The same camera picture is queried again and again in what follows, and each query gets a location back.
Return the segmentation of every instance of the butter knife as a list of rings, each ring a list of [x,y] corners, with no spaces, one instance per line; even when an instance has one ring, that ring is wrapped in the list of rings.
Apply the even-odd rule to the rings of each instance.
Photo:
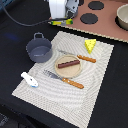
[[[66,51],[63,51],[63,50],[59,50],[57,49],[59,52],[61,53],[64,53],[64,54],[71,54],[71,55],[75,55],[73,53],[69,53],[69,52],[66,52]],[[86,56],[82,56],[82,55],[75,55],[77,56],[79,59],[82,59],[82,60],[86,60],[86,61],[90,61],[92,63],[95,63],[96,62],[96,59],[93,59],[93,58],[89,58],[89,57],[86,57]]]

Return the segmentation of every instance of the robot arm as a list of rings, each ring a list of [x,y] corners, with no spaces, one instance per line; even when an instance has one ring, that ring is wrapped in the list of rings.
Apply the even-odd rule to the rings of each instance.
[[[65,18],[72,13],[74,17],[78,11],[79,0],[45,0],[49,2],[52,19]]]

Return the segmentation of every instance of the burner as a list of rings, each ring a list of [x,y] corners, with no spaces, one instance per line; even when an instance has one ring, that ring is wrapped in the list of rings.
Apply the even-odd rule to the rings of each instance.
[[[92,13],[85,13],[80,17],[80,20],[85,24],[95,24],[98,21],[98,17]]]
[[[101,10],[104,8],[104,4],[100,1],[92,1],[88,4],[88,7],[92,10]]]
[[[79,5],[78,6],[81,6],[84,4],[84,0],[79,0]]]

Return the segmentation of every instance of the white device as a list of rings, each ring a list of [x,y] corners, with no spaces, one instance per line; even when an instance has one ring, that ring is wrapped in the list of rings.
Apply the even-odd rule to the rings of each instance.
[[[26,72],[23,72],[21,77],[23,77],[31,87],[38,87],[37,81],[33,77],[29,76]]]
[[[52,19],[65,18],[67,0],[49,0]]]

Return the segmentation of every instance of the small pot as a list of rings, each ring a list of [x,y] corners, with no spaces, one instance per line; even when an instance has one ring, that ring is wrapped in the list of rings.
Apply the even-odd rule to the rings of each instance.
[[[41,34],[42,38],[36,38],[37,34]],[[34,39],[27,44],[26,50],[30,59],[36,63],[46,62],[52,57],[52,44],[40,32],[34,34]]]
[[[120,26],[128,30],[128,4],[117,9],[117,16]]]

